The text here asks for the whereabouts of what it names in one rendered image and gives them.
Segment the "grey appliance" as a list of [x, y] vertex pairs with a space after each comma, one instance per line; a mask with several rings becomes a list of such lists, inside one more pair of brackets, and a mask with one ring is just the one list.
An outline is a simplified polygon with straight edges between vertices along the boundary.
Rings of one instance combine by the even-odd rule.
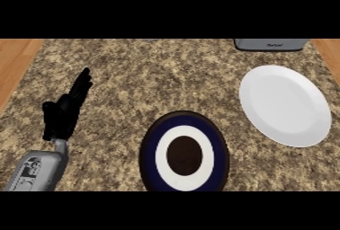
[[236, 39], [234, 43], [242, 51], [299, 51], [308, 39]]

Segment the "dark blue and white plate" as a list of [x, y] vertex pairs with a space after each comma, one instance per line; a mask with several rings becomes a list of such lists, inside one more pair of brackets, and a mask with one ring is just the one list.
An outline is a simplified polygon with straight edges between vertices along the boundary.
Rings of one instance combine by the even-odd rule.
[[[171, 169], [166, 151], [172, 141], [193, 137], [203, 150], [199, 171], [181, 176]], [[230, 174], [230, 150], [211, 119], [193, 111], [175, 111], [151, 125], [140, 149], [140, 171], [148, 191], [222, 191]]]

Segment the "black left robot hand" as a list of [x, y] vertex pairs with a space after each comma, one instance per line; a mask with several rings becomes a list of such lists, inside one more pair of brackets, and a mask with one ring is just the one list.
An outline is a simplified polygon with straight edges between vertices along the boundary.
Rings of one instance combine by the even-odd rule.
[[77, 125], [80, 109], [86, 101], [89, 89], [94, 85], [91, 70], [86, 67], [73, 84], [69, 93], [63, 94], [57, 102], [43, 103], [45, 134], [43, 140], [69, 140]]

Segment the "dark brown can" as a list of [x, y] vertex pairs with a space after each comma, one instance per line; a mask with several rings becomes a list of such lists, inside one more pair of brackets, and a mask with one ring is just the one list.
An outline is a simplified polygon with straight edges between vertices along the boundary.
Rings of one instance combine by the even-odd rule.
[[190, 176], [199, 171], [203, 163], [203, 150], [193, 137], [181, 136], [172, 141], [166, 159], [171, 169], [181, 176]]

